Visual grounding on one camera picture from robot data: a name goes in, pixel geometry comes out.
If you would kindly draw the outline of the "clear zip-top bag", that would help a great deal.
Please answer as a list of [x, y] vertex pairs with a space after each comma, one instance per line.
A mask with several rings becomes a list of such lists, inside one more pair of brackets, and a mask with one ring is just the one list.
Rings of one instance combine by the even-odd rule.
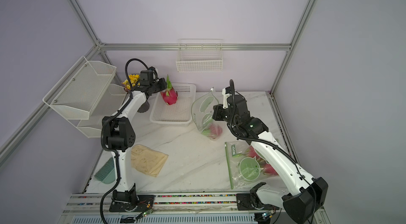
[[245, 151], [249, 146], [245, 141], [225, 142], [228, 176], [233, 190], [251, 188], [259, 182], [267, 182], [279, 176], [263, 174], [259, 163], [246, 156]]
[[213, 120], [212, 118], [213, 106], [219, 104], [219, 101], [216, 98], [215, 94], [215, 88], [212, 87], [208, 93], [196, 99], [192, 104], [191, 116], [199, 133], [201, 133], [207, 126], [212, 123], [219, 125], [217, 121]]

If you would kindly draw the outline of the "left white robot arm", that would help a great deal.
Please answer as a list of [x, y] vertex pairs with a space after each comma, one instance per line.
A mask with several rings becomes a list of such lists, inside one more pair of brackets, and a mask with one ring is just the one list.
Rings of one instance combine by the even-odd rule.
[[[131, 82], [128, 67], [131, 62], [139, 62], [145, 69], [139, 73], [139, 79]], [[128, 98], [116, 113], [102, 119], [101, 146], [104, 151], [113, 154], [116, 182], [102, 196], [100, 205], [108, 195], [112, 196], [110, 212], [132, 212], [141, 209], [141, 200], [136, 193], [136, 185], [131, 167], [131, 151], [136, 134], [131, 124], [137, 113], [149, 109], [148, 99], [151, 95], [166, 89], [164, 78], [159, 78], [154, 67], [149, 67], [140, 59], [133, 58], [125, 64], [125, 76], [130, 90]]]

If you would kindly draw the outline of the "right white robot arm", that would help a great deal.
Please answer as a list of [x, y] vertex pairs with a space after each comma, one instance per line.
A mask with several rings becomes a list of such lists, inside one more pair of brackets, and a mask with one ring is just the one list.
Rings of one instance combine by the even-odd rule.
[[328, 183], [315, 178], [287, 153], [259, 118], [251, 116], [244, 96], [235, 90], [234, 81], [222, 90], [223, 104], [213, 107], [213, 119], [225, 121], [230, 133], [246, 141], [277, 172], [286, 188], [275, 188], [260, 182], [249, 193], [237, 194], [237, 207], [266, 211], [271, 207], [284, 210], [297, 224], [310, 224], [324, 205]]

